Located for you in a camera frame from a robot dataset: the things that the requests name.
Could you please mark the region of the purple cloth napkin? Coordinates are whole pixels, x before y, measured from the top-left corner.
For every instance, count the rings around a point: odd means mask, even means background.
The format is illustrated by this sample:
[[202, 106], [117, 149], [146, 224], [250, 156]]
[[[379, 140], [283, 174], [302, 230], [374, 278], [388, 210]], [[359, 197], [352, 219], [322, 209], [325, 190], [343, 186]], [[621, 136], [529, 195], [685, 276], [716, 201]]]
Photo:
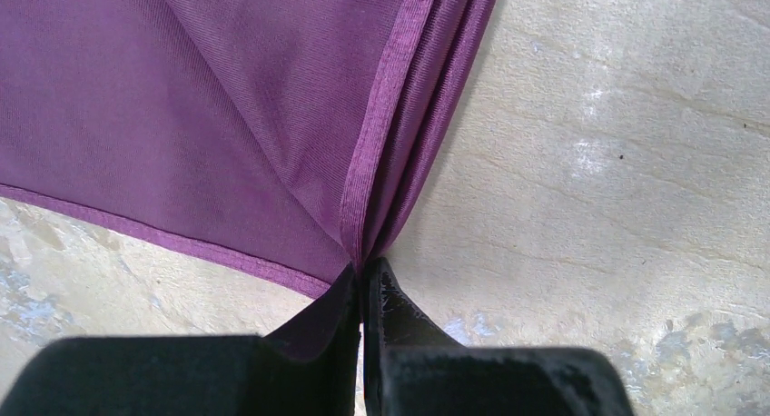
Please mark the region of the purple cloth napkin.
[[1, 320], [139, 313], [137, 239], [312, 299], [390, 246], [497, 0], [1, 0]]

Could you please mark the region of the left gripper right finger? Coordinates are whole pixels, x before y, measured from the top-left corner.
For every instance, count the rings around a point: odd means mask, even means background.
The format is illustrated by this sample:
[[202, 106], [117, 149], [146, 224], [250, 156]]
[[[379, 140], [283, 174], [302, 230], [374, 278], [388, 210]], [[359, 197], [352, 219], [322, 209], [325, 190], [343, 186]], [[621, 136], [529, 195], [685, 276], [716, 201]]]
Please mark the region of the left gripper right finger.
[[369, 415], [631, 415], [603, 354], [576, 347], [468, 347], [400, 288], [388, 261], [366, 268], [364, 399]]

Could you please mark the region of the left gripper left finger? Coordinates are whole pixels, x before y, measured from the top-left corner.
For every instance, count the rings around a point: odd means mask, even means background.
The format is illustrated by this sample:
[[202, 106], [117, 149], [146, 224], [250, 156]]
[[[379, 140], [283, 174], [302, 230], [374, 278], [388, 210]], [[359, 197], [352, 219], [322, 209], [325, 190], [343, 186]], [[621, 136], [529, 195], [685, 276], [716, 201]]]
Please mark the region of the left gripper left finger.
[[77, 337], [26, 364], [4, 415], [351, 415], [359, 307], [345, 269], [268, 335]]

